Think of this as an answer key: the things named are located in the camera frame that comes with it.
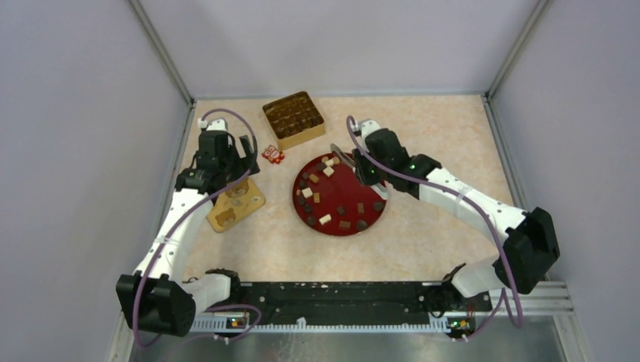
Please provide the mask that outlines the silver metal tongs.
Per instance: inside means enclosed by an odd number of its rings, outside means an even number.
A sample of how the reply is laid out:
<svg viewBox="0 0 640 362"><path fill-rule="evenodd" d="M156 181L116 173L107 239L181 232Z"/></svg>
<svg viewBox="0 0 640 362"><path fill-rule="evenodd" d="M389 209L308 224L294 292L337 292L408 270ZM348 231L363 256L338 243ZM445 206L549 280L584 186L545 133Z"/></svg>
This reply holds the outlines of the silver metal tongs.
<svg viewBox="0 0 640 362"><path fill-rule="evenodd" d="M358 169L356 166L356 162L353 157L344 152L339 146L334 143L330 144L331 152L338 157L338 159L344 163L347 167L349 167L354 173L354 177L357 181L363 186L372 189L382 200L389 200L389 191L387 187L383 186L381 183L375 183L372 185L365 184L362 178L359 176Z"/></svg>

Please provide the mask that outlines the gold bear tin lid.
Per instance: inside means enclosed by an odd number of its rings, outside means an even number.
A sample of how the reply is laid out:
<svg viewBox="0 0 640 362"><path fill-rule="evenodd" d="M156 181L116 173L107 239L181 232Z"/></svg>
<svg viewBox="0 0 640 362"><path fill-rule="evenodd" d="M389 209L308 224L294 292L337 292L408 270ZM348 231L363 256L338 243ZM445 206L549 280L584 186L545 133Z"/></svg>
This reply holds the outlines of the gold bear tin lid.
<svg viewBox="0 0 640 362"><path fill-rule="evenodd" d="M259 210L265 203L264 194L248 177L217 198L207 215L207 221L215 232L222 233Z"/></svg>

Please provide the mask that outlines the red round tray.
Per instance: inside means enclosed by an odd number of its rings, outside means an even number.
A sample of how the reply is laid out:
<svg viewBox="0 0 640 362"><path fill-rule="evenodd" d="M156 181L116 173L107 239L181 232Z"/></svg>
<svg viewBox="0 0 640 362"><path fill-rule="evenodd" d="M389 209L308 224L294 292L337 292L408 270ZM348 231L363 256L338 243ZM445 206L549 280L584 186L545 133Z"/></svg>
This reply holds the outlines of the red round tray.
<svg viewBox="0 0 640 362"><path fill-rule="evenodd" d="M372 189L366 186L363 187L354 177L352 170L342 162L333 166L334 174L331 177L326 177L322 171L316 169L316 165L322 163L321 159L323 157L333 159L336 156L330 152L319 155L302 166L294 177L294 184L291 191L294 212L304 225L324 235L346 237L361 233L355 227L356 222L360 219L368 223L368 228L366 229L368 230L383 215L387 201L382 200ZM301 179L304 179L302 177L302 173L304 172L309 173L309 175L315 174L319 178L317 184L313 183L310 179L305 179L307 188L311 188L313 194L320 194L321 201L319 204L313 201L313 196L304 198L302 194L296 195L296 191L300 189L298 183ZM381 212L373 210L372 204L376 201L386 203ZM357 203L364 204L364 214L358 213ZM305 212L304 207L307 204L313 207L312 213ZM337 208L339 206L342 206L346 210L346 215L341 216L338 214ZM326 214L330 214L332 220L322 225L319 219ZM317 223L314 226L309 226L306 223L308 216L314 216L317 219Z"/></svg>

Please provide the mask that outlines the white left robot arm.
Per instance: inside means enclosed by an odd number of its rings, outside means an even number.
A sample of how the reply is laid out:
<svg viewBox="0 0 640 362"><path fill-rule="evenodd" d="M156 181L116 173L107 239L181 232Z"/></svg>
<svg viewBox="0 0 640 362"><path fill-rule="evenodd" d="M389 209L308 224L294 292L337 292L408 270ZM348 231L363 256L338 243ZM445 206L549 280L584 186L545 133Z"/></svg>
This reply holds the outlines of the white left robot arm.
<svg viewBox="0 0 640 362"><path fill-rule="evenodd" d="M160 335L185 336L195 316L216 304L234 311L242 292L230 273L209 273L186 282L183 273L201 225L219 196L259 172L255 136L235 139L224 130L205 130L191 163L177 176L170 210L149 252L134 273L121 275L115 289L128 326Z"/></svg>

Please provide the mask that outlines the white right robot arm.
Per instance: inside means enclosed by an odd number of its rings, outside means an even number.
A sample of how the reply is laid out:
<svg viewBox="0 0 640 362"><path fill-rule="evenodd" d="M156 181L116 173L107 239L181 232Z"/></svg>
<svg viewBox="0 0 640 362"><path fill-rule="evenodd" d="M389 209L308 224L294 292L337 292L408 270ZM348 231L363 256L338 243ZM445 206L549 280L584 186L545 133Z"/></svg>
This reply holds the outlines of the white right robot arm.
<svg viewBox="0 0 640 362"><path fill-rule="evenodd" d="M465 184L427 155L410 156L395 132L365 121L349 135L355 140L356 175L365 185L385 182L399 192L438 206L496 244L498 257L456 268L442 291L444 304L462 311L479 293L507 287L529 294L560 256L550 214L522 210Z"/></svg>

